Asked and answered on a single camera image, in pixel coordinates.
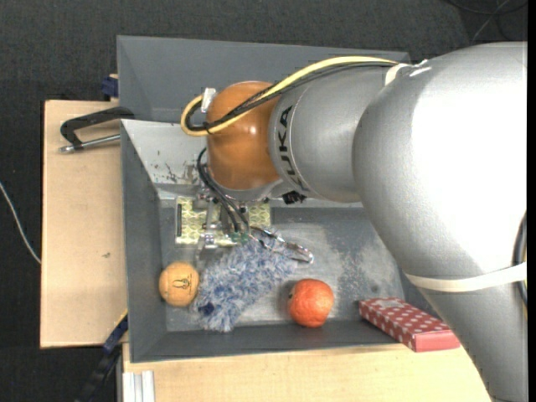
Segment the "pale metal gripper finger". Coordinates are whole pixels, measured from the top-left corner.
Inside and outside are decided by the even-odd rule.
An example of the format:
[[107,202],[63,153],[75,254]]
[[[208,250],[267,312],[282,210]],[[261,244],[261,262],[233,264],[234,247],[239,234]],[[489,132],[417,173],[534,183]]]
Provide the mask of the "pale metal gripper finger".
[[207,207],[203,229],[206,234],[215,234],[220,229],[218,205],[209,205]]
[[220,257],[228,246],[228,240],[224,236],[210,233],[202,234],[195,250],[195,262],[205,263]]

